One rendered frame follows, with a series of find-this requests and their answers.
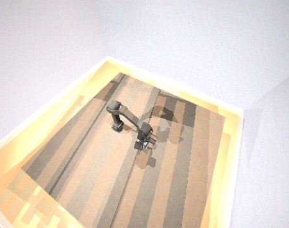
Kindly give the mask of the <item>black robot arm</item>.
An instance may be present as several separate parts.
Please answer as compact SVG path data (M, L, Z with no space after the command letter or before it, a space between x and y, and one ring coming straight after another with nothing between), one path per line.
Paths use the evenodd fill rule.
M122 107L120 108L120 106ZM120 133L123 129L122 126L124 125L124 122L119 117L119 115L123 115L134 126L136 126L137 131L139 132L139 137L145 138L144 143L149 142L154 145L157 142L158 137L153 135L151 125L146 122L142 122L139 118L132 114L132 112L130 112L126 106L122 105L120 101L112 100L112 102L107 105L106 111L111 113L114 121L111 128L117 133Z

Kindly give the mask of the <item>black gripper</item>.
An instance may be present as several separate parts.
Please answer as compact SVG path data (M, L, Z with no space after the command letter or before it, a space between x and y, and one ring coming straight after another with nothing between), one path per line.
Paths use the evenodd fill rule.
M142 150L142 149L143 149L143 146L144 146L144 145L143 145L144 143L142 143L142 141L145 140L145 138L139 137L139 132L138 132L137 139L140 140L140 141L139 141L139 142L138 142L138 141L135 142L134 148L135 148L135 149L138 149L138 150Z

